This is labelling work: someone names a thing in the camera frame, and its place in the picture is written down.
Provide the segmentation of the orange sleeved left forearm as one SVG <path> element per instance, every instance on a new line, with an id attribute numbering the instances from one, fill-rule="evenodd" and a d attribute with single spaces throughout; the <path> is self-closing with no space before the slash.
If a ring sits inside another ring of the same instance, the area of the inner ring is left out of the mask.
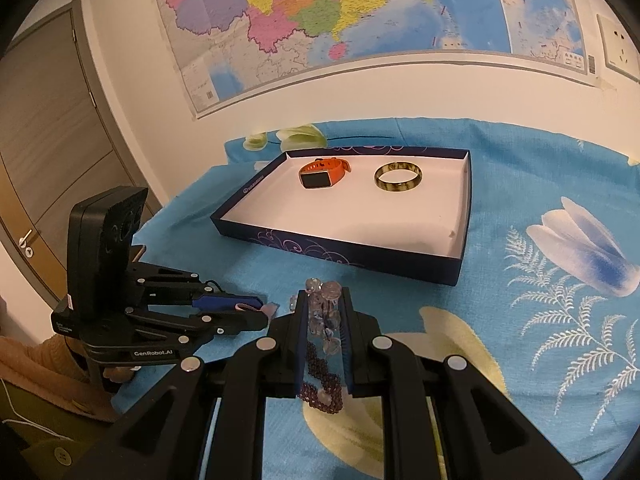
<path id="1" fill-rule="evenodd" d="M 65 411 L 114 422 L 112 396 L 93 385 L 67 339 L 54 335 L 36 346 L 1 337 L 1 378 Z"/>

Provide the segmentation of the person's left hand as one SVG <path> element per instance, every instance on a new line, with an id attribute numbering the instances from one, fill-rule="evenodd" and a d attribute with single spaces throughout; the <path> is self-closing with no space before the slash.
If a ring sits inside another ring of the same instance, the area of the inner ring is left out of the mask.
<path id="1" fill-rule="evenodd" d="M 104 368 L 102 376 L 115 384 L 124 384 L 130 382 L 139 370 L 140 366 L 108 366 Z"/>

